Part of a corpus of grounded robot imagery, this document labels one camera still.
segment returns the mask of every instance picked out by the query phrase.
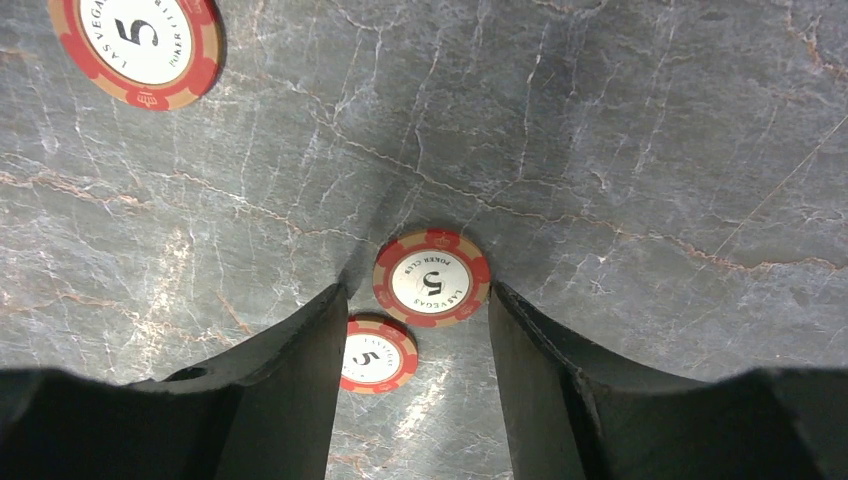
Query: number 5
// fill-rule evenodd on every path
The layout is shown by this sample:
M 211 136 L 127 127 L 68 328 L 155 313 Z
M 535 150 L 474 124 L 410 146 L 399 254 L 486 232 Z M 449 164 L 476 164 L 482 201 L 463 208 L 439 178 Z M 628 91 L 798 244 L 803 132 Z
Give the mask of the number 5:
M 357 365 L 365 366 L 365 365 L 368 365 L 369 363 L 371 363 L 371 359 L 372 359 L 372 358 L 373 358 L 374 360 L 379 360 L 379 359 L 380 359 L 380 357 L 378 357 L 376 353 L 374 353 L 374 352 L 368 352 L 368 353 L 363 353 L 363 354 L 362 354 L 362 363 L 359 363 L 359 358 L 354 358 L 354 359 L 353 359 L 353 363 L 355 363 L 355 364 L 357 364 Z
M 115 26 L 118 27 L 118 35 L 120 35 L 121 38 L 139 46 L 141 46 L 139 31 L 142 27 L 150 27 L 150 29 L 153 30 L 153 46 L 155 47 L 156 45 L 159 45 L 159 35 L 156 34 L 156 29 L 144 20 L 136 20 L 132 23 L 132 25 L 130 25 L 130 38 L 127 38 L 127 31 L 124 29 L 124 22 L 115 19 Z

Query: gray marble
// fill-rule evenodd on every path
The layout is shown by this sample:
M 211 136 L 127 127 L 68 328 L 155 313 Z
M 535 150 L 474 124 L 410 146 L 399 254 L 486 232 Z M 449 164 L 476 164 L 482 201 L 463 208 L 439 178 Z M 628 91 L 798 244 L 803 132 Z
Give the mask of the gray marble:
M 219 0 L 225 69 L 169 113 L 44 3 L 2 0 L 0 365 L 161 378 L 343 270 L 373 310 L 429 225 L 648 365 L 848 365 L 844 3 Z M 401 390 L 340 393 L 328 478 L 511 478 L 485 314 L 415 334 Z

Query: crown emblem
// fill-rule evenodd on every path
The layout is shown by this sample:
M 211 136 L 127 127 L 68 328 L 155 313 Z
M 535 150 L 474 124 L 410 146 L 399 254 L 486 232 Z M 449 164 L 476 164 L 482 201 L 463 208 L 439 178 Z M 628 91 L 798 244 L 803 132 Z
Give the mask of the crown emblem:
M 444 235 L 437 238 L 433 243 L 435 243 L 439 248 L 447 248 L 450 246 L 450 240 L 448 240 L 448 237 L 445 237 Z
M 153 96 L 152 93 L 148 92 L 139 92 L 139 94 L 135 97 L 139 103 L 150 108 L 151 105 L 156 105 L 159 103 L 159 100 L 156 100 L 156 97 Z

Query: red poker chip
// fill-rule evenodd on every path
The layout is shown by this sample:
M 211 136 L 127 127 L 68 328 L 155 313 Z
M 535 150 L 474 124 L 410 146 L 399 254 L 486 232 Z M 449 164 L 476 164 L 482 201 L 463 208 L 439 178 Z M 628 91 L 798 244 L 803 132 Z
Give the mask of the red poker chip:
M 403 325 L 377 315 L 353 315 L 347 324 L 341 387 L 355 393 L 386 393 L 418 368 L 418 348 Z
M 149 110 L 174 110 L 215 83 L 221 35 L 211 0 L 48 0 L 65 50 L 97 86 Z
M 474 243 L 456 232 L 431 228 L 383 247 L 373 280 L 377 301 L 392 317 L 418 327 L 444 327 L 483 305 L 491 274 Z

